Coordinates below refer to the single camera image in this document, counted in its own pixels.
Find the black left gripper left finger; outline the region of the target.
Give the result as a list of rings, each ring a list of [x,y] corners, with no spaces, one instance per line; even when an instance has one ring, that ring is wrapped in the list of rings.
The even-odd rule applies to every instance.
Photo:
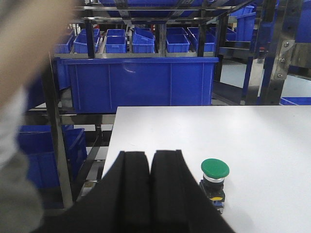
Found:
[[[37,233],[150,232],[149,165],[144,152],[121,151],[102,180]]]

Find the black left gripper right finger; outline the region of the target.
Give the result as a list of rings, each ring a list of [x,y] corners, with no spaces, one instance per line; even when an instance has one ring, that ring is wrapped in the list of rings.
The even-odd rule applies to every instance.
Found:
[[[232,233],[204,195],[180,150],[158,150],[151,166],[152,230],[155,233]]]

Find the person forearm grey sleeve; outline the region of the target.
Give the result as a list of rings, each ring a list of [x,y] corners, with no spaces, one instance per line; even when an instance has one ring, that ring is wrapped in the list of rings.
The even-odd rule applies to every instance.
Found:
[[[29,233],[40,226],[43,207],[28,180],[29,163],[17,134],[27,86],[46,64],[64,32],[73,0],[3,0],[0,3],[0,230]]]

